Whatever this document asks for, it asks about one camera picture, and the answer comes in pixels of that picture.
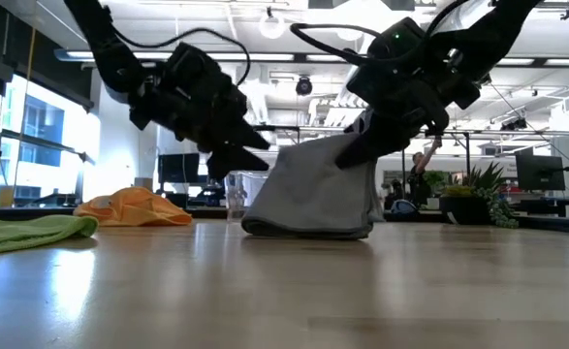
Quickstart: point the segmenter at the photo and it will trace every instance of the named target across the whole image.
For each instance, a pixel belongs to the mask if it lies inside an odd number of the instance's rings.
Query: black monitor
[[[207,174],[198,174],[198,180],[196,183],[200,184],[208,184],[208,175]]]
[[[561,157],[517,155],[516,158],[520,189],[559,191],[566,189]]]
[[[199,153],[159,155],[159,182],[197,183],[199,165]]]

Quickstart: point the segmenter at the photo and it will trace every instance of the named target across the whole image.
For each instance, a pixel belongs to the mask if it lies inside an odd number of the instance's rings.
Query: cable
[[[296,35],[298,38],[305,41],[306,43],[308,43],[308,44],[310,44],[310,45],[312,45],[312,46],[314,46],[314,47],[316,47],[322,51],[325,51],[327,53],[338,56],[338,57],[344,59],[345,61],[347,61],[348,63],[353,64],[353,65],[360,66],[363,64],[381,64],[381,63],[383,63],[383,64],[393,63],[394,64],[394,63],[407,61],[409,59],[409,57],[416,55],[420,49],[423,49],[425,47],[425,44],[427,43],[428,39],[430,38],[432,32],[440,24],[440,22],[447,15],[449,15],[454,9],[456,9],[457,7],[459,7],[460,5],[462,5],[468,1],[470,1],[470,0],[457,0],[453,3],[451,3],[450,5],[448,5],[445,9],[443,9],[434,18],[434,20],[432,21],[432,23],[428,27],[427,32],[425,33],[422,40],[418,43],[418,45],[415,48],[409,50],[407,53],[403,54],[402,56],[396,57],[396,58],[379,59],[379,58],[363,57],[359,54],[350,52],[348,50],[338,49],[338,48],[334,48],[332,46],[329,46],[327,44],[324,44],[324,43],[310,37],[309,35],[307,35],[301,31],[302,29],[351,29],[351,30],[357,30],[357,31],[364,32],[364,33],[372,35],[376,38],[382,38],[381,33],[378,33],[374,30],[363,28],[363,27],[360,27],[357,25],[293,23],[293,24],[291,24],[291,32],[294,35]]]
[[[508,105],[508,107],[510,107],[510,109],[516,113],[517,115],[519,115],[519,113],[517,112],[517,110],[515,109],[515,107],[513,107],[513,105],[508,102],[508,100],[506,99],[506,97],[504,97],[504,95],[501,94],[501,92],[499,92],[499,90],[497,89],[497,87],[495,87],[494,84],[492,84],[492,82],[489,83],[489,85],[495,90],[495,92],[497,92],[497,94],[499,95],[499,97],[501,97],[502,100],[504,100],[504,102]],[[566,160],[569,161],[569,157],[564,154],[557,146],[555,146],[551,141],[549,141],[545,136],[543,136],[542,133],[540,133],[538,130],[536,130],[529,122],[527,122],[527,120],[525,121],[525,123],[527,124],[527,127],[531,128],[534,132],[536,132],[538,134],[538,136],[540,136],[545,142],[547,142],[549,144],[549,146],[551,146],[553,149],[555,149],[555,151],[557,151],[560,155],[562,155],[564,158],[566,158]]]
[[[245,79],[247,79],[247,76],[249,75],[249,69],[250,69],[250,65],[251,65],[251,58],[249,55],[249,51],[247,50],[247,48],[245,47],[244,44],[242,44],[241,42],[233,39],[233,38],[229,38],[223,34],[220,34],[212,29],[208,29],[208,28],[194,28],[191,30],[188,30],[186,32],[180,33],[178,35],[176,35],[175,37],[163,42],[163,43],[159,43],[159,44],[140,44],[137,43],[129,38],[127,38],[126,36],[124,36],[120,31],[118,31],[118,29],[116,29],[115,27],[113,28],[114,33],[118,36],[118,38],[120,38],[122,41],[124,41],[125,43],[134,46],[136,48],[163,48],[166,47],[168,45],[171,45],[175,42],[177,42],[178,40],[181,40],[185,37],[188,37],[190,35],[194,35],[196,33],[208,33],[211,34],[223,41],[227,41],[229,43],[235,44],[236,46],[238,46],[242,51],[243,54],[245,54],[245,61],[246,61],[246,66],[245,66],[245,72],[243,73],[243,75],[241,76],[241,79],[238,80],[237,82],[237,86],[240,86]]]
[[[513,107],[512,104],[510,104],[510,102],[508,102],[508,100],[506,99],[506,97],[504,97],[501,92],[499,92],[499,90],[495,87],[494,84],[489,83],[489,85],[495,90],[495,92],[497,92],[497,94],[499,95],[499,97],[501,97],[502,100],[504,100],[504,102],[508,105],[508,107],[510,107],[510,109],[517,115],[519,115],[519,113],[517,112],[517,110],[515,109],[515,107]],[[555,145],[553,145],[545,136],[543,136],[542,133],[540,133],[538,130],[536,130],[529,122],[527,122],[527,120],[525,121],[525,123],[527,124],[527,127],[531,128],[534,132],[536,132],[538,134],[538,136],[540,136],[543,141],[548,142],[549,145],[554,148],[555,150],[557,150],[558,153],[560,153],[562,156],[564,156],[568,161],[569,161],[569,157],[566,156],[566,154],[564,154],[560,149],[558,149]]]

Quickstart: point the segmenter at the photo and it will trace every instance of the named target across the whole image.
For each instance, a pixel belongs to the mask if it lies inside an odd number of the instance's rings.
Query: wooden table
[[[102,229],[0,255],[0,348],[569,348],[569,235]]]

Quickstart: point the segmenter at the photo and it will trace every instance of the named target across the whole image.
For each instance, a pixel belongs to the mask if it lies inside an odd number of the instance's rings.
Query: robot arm
[[[108,92],[130,106],[131,121],[139,129],[154,121],[173,131],[179,141],[195,142],[200,151],[212,154],[206,164],[209,175],[218,180],[233,170],[269,169],[243,148],[269,149],[269,143],[243,119],[245,95],[205,52],[179,43],[167,62],[144,66],[120,40],[128,41],[115,30],[110,10],[98,0],[65,0],[65,4],[90,45]],[[211,32],[192,33],[196,31]]]
[[[406,148],[426,125],[428,136],[441,136],[450,122],[445,108],[468,108],[490,81],[490,70],[508,54],[529,13],[544,0],[498,0],[468,29],[434,34],[451,11],[469,0],[448,5],[425,32],[411,18],[383,33],[350,25],[296,23],[291,31],[307,43],[359,66],[347,88],[373,111],[370,124],[336,159],[340,168],[372,161]],[[332,48],[302,29],[348,28],[376,39],[367,57]]]

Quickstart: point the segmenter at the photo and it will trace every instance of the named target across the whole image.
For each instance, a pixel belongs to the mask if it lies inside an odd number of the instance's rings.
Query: man
[[[411,198],[415,206],[426,205],[427,199],[432,195],[430,186],[424,179],[424,173],[432,154],[441,147],[441,138],[436,138],[426,155],[417,152],[413,155],[413,168],[408,182],[411,186]]]

